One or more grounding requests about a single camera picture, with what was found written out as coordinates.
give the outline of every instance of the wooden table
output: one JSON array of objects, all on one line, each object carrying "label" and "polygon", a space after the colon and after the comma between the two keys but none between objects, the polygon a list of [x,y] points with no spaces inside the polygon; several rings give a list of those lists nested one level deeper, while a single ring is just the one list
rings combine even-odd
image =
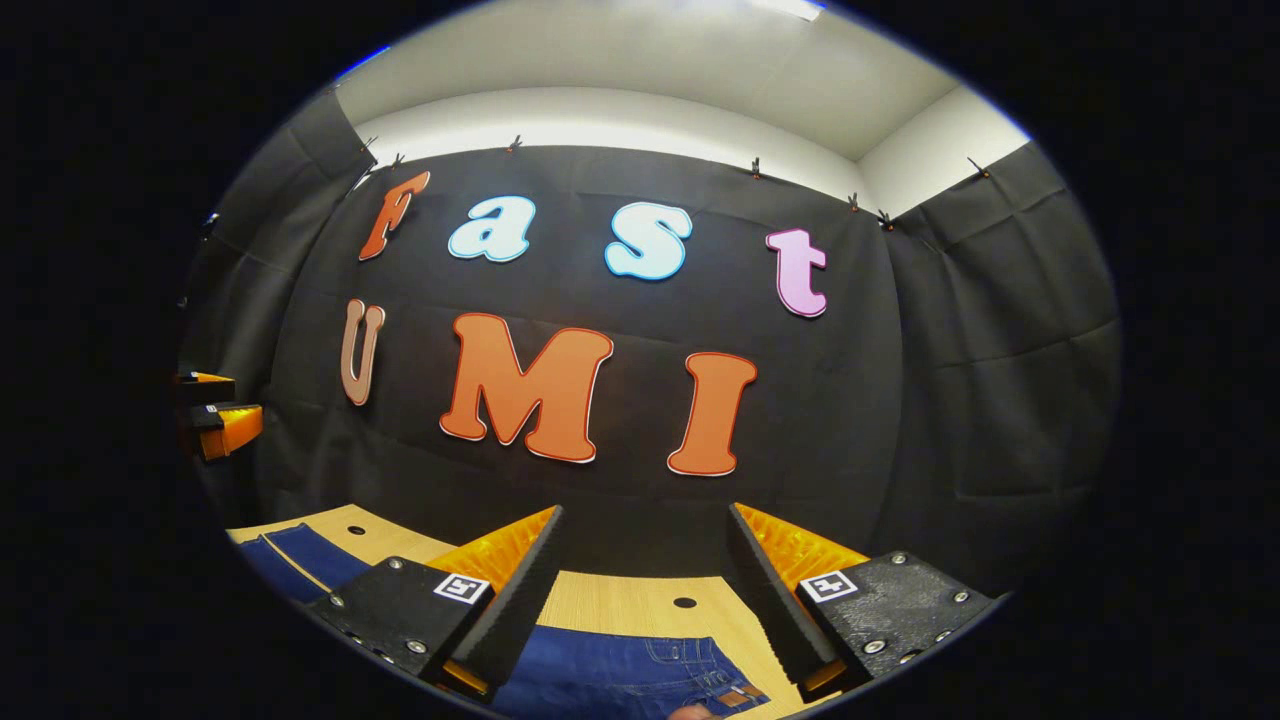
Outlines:
[{"label": "wooden table", "polygon": [[[454,547],[383,520],[356,505],[227,533],[238,543],[300,523],[306,523],[316,533],[370,565],[393,555],[425,564]],[[348,530],[351,527],[361,528],[365,533],[352,533]],[[332,589],[301,568],[298,570],[325,591]],[[677,607],[673,603],[677,597],[691,598],[698,605]],[[748,682],[769,696],[771,702],[736,715],[745,720],[785,717],[823,702],[819,700],[806,705],[800,700],[800,693],[787,682],[773,655],[764,637],[764,628],[719,577],[621,578],[561,570],[538,624],[616,635],[712,637],[742,670]]]}]

